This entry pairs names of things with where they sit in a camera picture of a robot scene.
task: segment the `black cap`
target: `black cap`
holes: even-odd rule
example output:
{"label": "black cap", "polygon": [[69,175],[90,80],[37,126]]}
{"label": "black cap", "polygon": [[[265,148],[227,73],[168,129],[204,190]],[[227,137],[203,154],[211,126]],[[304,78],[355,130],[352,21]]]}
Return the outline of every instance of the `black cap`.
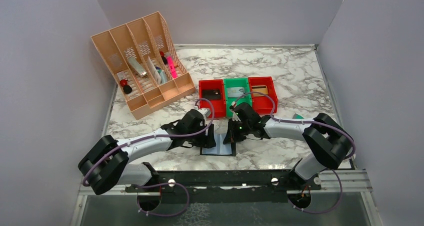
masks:
{"label": "black cap", "polygon": [[162,61],[165,65],[168,64],[168,60],[165,57],[162,57]]}
{"label": "black cap", "polygon": [[122,88],[123,88],[123,92],[125,92],[125,94],[129,94],[133,91],[133,89],[129,85],[125,85]]}

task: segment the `red storage bin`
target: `red storage bin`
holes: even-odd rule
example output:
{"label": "red storage bin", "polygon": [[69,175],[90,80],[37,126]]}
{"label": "red storage bin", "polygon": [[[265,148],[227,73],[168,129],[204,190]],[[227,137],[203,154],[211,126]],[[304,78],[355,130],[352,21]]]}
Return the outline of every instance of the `red storage bin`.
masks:
{"label": "red storage bin", "polygon": [[[250,91],[252,90],[252,86],[266,86],[268,89],[268,95],[275,102],[274,113],[277,112],[278,108],[278,98],[276,94],[276,90],[274,88],[274,81],[272,77],[248,77]],[[258,94],[252,94],[252,107],[258,114],[270,114],[273,109],[273,103],[269,100],[269,98],[264,96],[258,96]]]}
{"label": "red storage bin", "polygon": [[[202,98],[202,90],[207,89],[218,89],[221,93],[221,99],[211,100],[213,107],[215,108],[215,118],[225,117],[227,114],[226,100],[224,91],[224,81],[222,79],[217,80],[200,80],[199,81],[199,97]],[[209,103],[206,101],[200,101],[200,108],[211,108]]]}

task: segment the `white marble surface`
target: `white marble surface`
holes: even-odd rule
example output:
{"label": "white marble surface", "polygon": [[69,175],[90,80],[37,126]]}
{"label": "white marble surface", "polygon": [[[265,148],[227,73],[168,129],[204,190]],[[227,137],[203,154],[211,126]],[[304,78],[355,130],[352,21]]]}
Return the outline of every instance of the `white marble surface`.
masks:
{"label": "white marble surface", "polygon": [[[129,138],[152,132],[162,124],[181,119],[199,98],[198,81],[204,79],[272,76],[278,96],[277,116],[295,113],[314,117],[334,111],[312,48],[179,49],[181,62],[196,85],[196,92],[135,120],[119,90],[113,103],[108,134]],[[214,121],[215,132],[226,133],[227,121]],[[150,162],[156,170],[235,170],[292,168],[311,151],[307,144],[288,139],[245,140],[237,144],[237,155],[201,156],[197,147],[157,152],[133,163]],[[340,168],[350,168],[345,160]]]}

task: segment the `white wall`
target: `white wall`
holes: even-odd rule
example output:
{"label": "white wall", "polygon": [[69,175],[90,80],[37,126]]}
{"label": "white wall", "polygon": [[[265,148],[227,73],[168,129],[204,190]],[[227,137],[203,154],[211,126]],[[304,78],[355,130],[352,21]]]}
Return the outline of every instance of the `white wall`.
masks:
{"label": "white wall", "polygon": [[385,225],[422,225],[424,0],[345,0],[318,55]]}
{"label": "white wall", "polygon": [[96,0],[0,0],[0,224],[67,225],[112,80]]}
{"label": "white wall", "polygon": [[318,44],[342,0],[98,0],[112,26],[160,11],[177,44]]}

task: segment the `red cap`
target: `red cap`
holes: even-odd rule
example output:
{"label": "red cap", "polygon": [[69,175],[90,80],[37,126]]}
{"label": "red cap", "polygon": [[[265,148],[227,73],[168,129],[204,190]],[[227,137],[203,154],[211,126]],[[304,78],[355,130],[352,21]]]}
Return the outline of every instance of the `red cap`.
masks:
{"label": "red cap", "polygon": [[128,82],[125,79],[122,79],[122,80],[119,81],[119,84],[123,87],[123,86],[127,85]]}

